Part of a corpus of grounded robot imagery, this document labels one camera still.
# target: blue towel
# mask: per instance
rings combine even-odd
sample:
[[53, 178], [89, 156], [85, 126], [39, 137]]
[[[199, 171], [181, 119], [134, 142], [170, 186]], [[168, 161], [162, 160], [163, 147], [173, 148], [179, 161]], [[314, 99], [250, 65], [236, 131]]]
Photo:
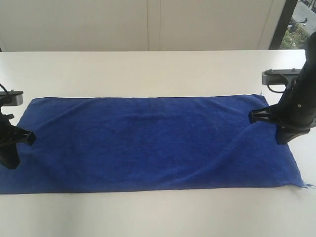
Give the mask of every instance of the blue towel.
[[250, 124], [259, 95], [39, 98], [18, 126], [21, 164], [0, 167], [1, 194], [303, 186], [276, 126]]

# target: white table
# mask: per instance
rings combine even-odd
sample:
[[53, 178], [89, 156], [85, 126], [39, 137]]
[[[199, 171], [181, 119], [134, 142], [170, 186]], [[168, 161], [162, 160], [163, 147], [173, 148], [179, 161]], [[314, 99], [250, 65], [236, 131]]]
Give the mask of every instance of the white table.
[[[300, 68], [303, 51], [0, 53], [0, 82], [23, 90], [4, 108], [16, 123], [31, 99], [279, 95], [261, 85], [269, 68]], [[316, 129], [290, 143], [316, 184]], [[206, 189], [0, 196], [1, 237], [314, 237], [316, 190]]]

